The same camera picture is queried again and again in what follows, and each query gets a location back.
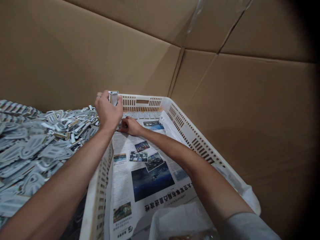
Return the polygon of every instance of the cardboard seam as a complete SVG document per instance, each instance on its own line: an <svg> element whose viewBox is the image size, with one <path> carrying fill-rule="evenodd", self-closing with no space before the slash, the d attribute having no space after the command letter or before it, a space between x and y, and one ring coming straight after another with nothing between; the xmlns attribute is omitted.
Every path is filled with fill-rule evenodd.
<svg viewBox="0 0 320 240"><path fill-rule="evenodd" d="M184 47L182 47L180 49L180 53L179 53L179 57L178 57L178 60L177 60L176 68L174 69L174 73L173 73L173 77L172 77L172 80L171 80L169 92L168 92L168 95L167 95L168 98L171 98L171 95L172 95L172 92L173 92L173 88L174 88L174 85L176 83L176 79L177 79L177 76L178 76L178 72L180 70L180 65L181 65L181 62L182 62L183 54L184 54Z"/></svg>
<svg viewBox="0 0 320 240"><path fill-rule="evenodd" d="M124 22L118 22L116 19L106 17L106 16L102 15L101 13L96 12L96 11L94 11L94 10L92 10L92 9L85 8L84 6L81 6L81 5L79 5L79 4L75 4L75 3L68 2L68 1L66 1L66 0L63 0L63 1L66 2L66 3L68 3L68 4L72 4L72 5L74 5L74 6L77 6L77 7L81 8L81 9L83 9L83 10L89 11L89 12L91 12L91 13L93 13L93 14L97 14L97 15L99 15L100 17L104 17L104 18L106 18L106 19L109 19L109 20L111 20L111 21L114 21L114 22L116 22L116 23L118 23L118 24L121 24L121 25L123 25L123 26L132 28L133 30L136 30L136 31L138 31L138 32L141 32L141 33L143 33L143 34L146 34L146 35L148 35L148 36L150 36L150 37L156 38L156 39L158 39L158 40L161 40L161 41L163 41L163 42L166 42L166 43L169 43L169 44L171 44L171 45L173 45L173 46L176 46L176 47L181 48L181 46L178 46L177 44L174 44L174 43L169 42L169 41L167 41L167 40L165 40L165 39L163 39L163 38L160 38L159 36L155 36L155 35L153 35L153 34L150 34L150 33L144 32L144 31L141 31L140 29L137 29L137 28L134 28L133 26L129 26L129 25L125 24Z"/></svg>
<svg viewBox="0 0 320 240"><path fill-rule="evenodd" d="M287 59L276 59L276 58L264 58L264 57L256 57L256 56L247 56L247 55L241 55L241 54L232 54L232 53L220 53L219 55L230 55L230 56L238 56L238 57L243 57L243 58L248 58L251 60L255 61L260 61L260 62L265 62L265 63L305 63L305 64L314 64L316 63L313 62L302 62L302 61L297 61L297 60L287 60Z"/></svg>
<svg viewBox="0 0 320 240"><path fill-rule="evenodd" d="M197 86L194 88L194 90L193 90L193 92L192 92L192 95L191 95L191 97L190 97L190 101L191 101L191 99L194 97L194 95L195 95L195 93L197 92L197 90L198 90L198 88L200 87L200 85L202 84L205 76L207 75L210 67L213 65L213 62L214 62L214 60L215 60L217 57L218 57L218 55L215 54L215 55L213 56L212 60L210 61L210 63L208 64L206 70L204 71L203 75L202 75L201 78L200 78L200 81L198 82Z"/></svg>
<svg viewBox="0 0 320 240"><path fill-rule="evenodd" d="M218 50L217 54L219 54L222 50L222 48L224 47L224 45L226 44L226 42L228 41L231 33L233 32L233 30L235 29L235 27L237 26L238 22L240 21L241 17L243 16L244 12L250 7L252 0L250 0L248 2L248 4L246 5L246 7L244 8L244 10L242 11L242 13L240 14L239 18L237 19L237 21L233 24L233 26L231 27L231 29L229 30L224 42L222 43L220 49Z"/></svg>

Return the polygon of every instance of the white plastic crate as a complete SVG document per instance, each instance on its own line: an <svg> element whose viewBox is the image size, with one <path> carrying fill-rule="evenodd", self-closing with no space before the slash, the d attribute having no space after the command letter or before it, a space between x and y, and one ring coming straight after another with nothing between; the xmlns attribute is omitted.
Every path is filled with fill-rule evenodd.
<svg viewBox="0 0 320 240"><path fill-rule="evenodd" d="M220 164L228 168L234 178L244 181L193 125L175 102L168 97L121 94L125 112L165 111L189 147L210 164ZM103 239L105 189L108 184L108 172L113 156L112 142L109 144L102 161L96 169L88 188L84 209L80 240Z"/></svg>

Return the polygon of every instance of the cardboard box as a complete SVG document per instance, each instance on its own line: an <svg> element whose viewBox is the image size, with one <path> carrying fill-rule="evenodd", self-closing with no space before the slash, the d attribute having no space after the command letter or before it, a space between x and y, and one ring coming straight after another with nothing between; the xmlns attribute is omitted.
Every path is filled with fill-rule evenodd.
<svg viewBox="0 0 320 240"><path fill-rule="evenodd" d="M318 137L314 57L286 1L68 1L1 1L1 98L47 111L106 88L171 96L286 238Z"/></svg>
<svg viewBox="0 0 320 240"><path fill-rule="evenodd" d="M106 88L166 96L180 52L65 1L1 1L0 29L1 98L42 111L82 108Z"/></svg>
<svg viewBox="0 0 320 240"><path fill-rule="evenodd" d="M181 47L198 0L67 0Z"/></svg>
<svg viewBox="0 0 320 240"><path fill-rule="evenodd" d="M284 0L251 1L221 52L314 62L306 28L294 7Z"/></svg>
<svg viewBox="0 0 320 240"><path fill-rule="evenodd" d="M283 238L317 159L314 84L314 64L186 50L171 95L252 185L262 219Z"/></svg>

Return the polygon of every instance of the newspaper photo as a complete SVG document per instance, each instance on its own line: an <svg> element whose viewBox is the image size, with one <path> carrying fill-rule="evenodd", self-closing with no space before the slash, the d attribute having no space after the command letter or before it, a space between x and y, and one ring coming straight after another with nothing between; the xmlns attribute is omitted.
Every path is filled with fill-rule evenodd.
<svg viewBox="0 0 320 240"><path fill-rule="evenodd" d="M166 133L158 119L138 122L152 131ZM196 197L189 176L153 143L115 132L112 144L110 239L129 239L150 226L157 210L179 206Z"/></svg>

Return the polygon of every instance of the sleeve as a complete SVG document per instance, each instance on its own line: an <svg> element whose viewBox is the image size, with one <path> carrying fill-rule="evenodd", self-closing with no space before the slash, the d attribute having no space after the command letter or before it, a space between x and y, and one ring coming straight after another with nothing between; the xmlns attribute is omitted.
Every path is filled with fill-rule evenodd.
<svg viewBox="0 0 320 240"><path fill-rule="evenodd" d="M281 240L256 214L238 213L228 218L220 232L223 240Z"/></svg>

